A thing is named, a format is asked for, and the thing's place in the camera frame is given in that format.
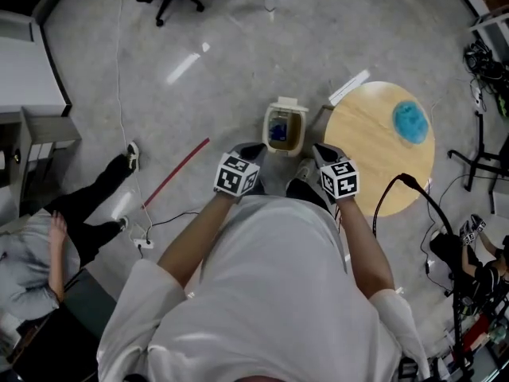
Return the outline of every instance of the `wooden tabletop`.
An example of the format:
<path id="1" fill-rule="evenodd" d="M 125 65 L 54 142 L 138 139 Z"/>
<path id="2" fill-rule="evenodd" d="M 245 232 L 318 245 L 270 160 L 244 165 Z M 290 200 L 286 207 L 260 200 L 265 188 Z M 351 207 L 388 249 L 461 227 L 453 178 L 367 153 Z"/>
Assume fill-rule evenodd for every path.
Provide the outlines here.
<path id="1" fill-rule="evenodd" d="M 392 112 L 405 100 L 414 101 L 428 120 L 428 134 L 421 144 L 407 142 L 394 129 Z M 324 141 L 343 149 L 357 163 L 360 193 L 356 200 L 369 216 L 390 180 L 408 173 L 425 188 L 433 168 L 435 136 L 424 107 L 405 89 L 388 82 L 369 82 L 348 93 L 332 112 Z M 418 197 L 416 191 L 396 181 L 379 216 L 400 212 Z"/>

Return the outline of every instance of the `wrist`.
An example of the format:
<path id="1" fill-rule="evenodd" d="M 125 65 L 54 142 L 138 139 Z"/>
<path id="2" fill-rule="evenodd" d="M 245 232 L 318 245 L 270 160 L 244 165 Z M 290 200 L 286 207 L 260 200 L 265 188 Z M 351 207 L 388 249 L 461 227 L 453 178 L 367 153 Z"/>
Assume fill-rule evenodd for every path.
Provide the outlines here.
<path id="1" fill-rule="evenodd" d="M 49 250 L 51 251 L 52 256 L 62 255 L 64 251 L 64 242 L 52 242 Z"/>
<path id="2" fill-rule="evenodd" d="M 238 202 L 240 198 L 238 198 L 234 195 L 231 195 L 228 193 L 223 193 L 222 191 L 219 191 L 214 196 L 214 199 L 219 202 L 225 203 L 225 204 L 233 205 L 236 202 Z"/>
<path id="3" fill-rule="evenodd" d="M 340 198 L 339 200 L 336 200 L 336 205 L 339 207 L 339 209 L 347 208 L 350 205 L 355 205 L 356 199 L 354 197 L 345 197 Z"/>

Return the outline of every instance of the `hand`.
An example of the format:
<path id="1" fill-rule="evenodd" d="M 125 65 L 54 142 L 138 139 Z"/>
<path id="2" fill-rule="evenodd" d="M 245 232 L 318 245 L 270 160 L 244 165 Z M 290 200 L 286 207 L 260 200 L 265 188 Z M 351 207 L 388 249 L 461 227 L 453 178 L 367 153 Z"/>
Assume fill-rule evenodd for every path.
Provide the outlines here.
<path id="1" fill-rule="evenodd" d="M 470 219 L 472 220 L 473 231 L 478 231 L 478 233 L 481 233 L 484 230 L 484 228 L 486 228 L 486 222 L 484 222 L 483 218 L 481 218 L 479 215 L 473 213 L 470 216 Z"/>
<path id="2" fill-rule="evenodd" d="M 339 147 L 324 143 L 316 143 L 313 145 L 313 157 L 315 158 L 318 169 L 336 164 L 337 162 L 346 162 L 350 160 Z"/>
<path id="3" fill-rule="evenodd" d="M 356 164 L 339 148 L 324 143 L 313 145 L 313 156 L 321 170 L 321 184 L 331 202 L 338 206 L 353 201 L 359 192 L 359 171 Z"/>
<path id="4" fill-rule="evenodd" d="M 265 144 L 247 142 L 224 153 L 217 168 L 214 191 L 240 199 L 256 188 L 266 152 Z"/>
<path id="5" fill-rule="evenodd" d="M 67 238 L 67 224 L 65 219 L 57 211 L 53 211 L 51 227 L 49 229 L 49 250 L 51 252 L 62 252 L 64 241 Z"/>

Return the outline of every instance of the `gray floor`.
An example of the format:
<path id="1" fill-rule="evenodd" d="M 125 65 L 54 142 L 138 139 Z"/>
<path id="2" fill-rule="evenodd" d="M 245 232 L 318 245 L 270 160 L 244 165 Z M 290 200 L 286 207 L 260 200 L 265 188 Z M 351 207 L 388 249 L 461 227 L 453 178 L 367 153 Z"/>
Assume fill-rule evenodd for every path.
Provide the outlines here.
<path id="1" fill-rule="evenodd" d="M 220 154 L 237 142 L 260 138 L 267 105 L 278 96 L 298 98 L 313 117 L 331 93 L 364 69 L 370 80 L 394 82 L 412 92 L 431 115 L 436 137 L 432 195 L 439 196 L 463 171 L 445 155 L 449 148 L 467 154 L 475 149 L 471 77 L 461 60 L 472 40 L 464 32 L 472 14 L 462 0 L 277 0 L 272 14 L 262 0 L 203 2 L 207 9 L 198 14 L 190 2 L 174 1 L 165 26 L 158 29 L 158 2 L 123 0 L 120 96 L 127 139 L 136 139 L 143 151 L 138 175 L 143 198 L 198 143 L 211 139 L 150 205 L 154 222 L 204 205 L 212 195 Z M 66 190 L 91 183 L 123 148 L 115 65 L 119 3 L 61 0 L 45 27 L 74 104 L 71 117 L 84 138 L 64 180 Z M 206 53 L 205 42 L 210 45 Z M 169 84 L 169 75 L 193 53 L 200 58 Z M 494 103 L 487 102 L 486 143 L 497 151 L 507 129 Z M 270 164 L 272 177 L 274 171 L 281 173 L 279 183 L 271 182 L 277 193 L 291 169 L 275 160 Z M 455 183 L 442 201 L 453 225 L 471 212 L 488 214 L 487 187 L 488 180 L 477 180 L 466 193 Z M 91 222 L 109 217 L 120 197 L 135 190 L 130 178 Z M 135 201 L 139 204 L 137 196 L 131 198 L 130 216 L 146 227 Z M 151 231 L 156 247 L 146 257 L 156 259 L 188 222 L 184 217 Z M 429 224 L 425 202 L 419 199 L 404 212 L 379 220 L 379 240 L 432 349 L 443 324 L 430 323 L 429 316 L 445 297 L 423 270 L 419 244 Z M 141 234 L 136 228 L 132 236 Z M 102 249 L 91 271 L 116 296 L 138 258 L 123 233 Z M 432 269 L 432 276 L 447 284 L 443 265 Z"/>

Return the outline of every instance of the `plastic container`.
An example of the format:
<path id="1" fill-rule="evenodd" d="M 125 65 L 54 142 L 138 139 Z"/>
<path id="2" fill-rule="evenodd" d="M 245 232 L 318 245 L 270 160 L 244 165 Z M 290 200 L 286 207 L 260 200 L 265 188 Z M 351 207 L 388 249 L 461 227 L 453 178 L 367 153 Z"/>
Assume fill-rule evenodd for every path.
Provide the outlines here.
<path id="1" fill-rule="evenodd" d="M 294 98 L 279 96 L 277 103 L 270 104 L 263 122 L 263 142 L 269 152 L 286 157 L 301 153 L 308 111 Z"/>

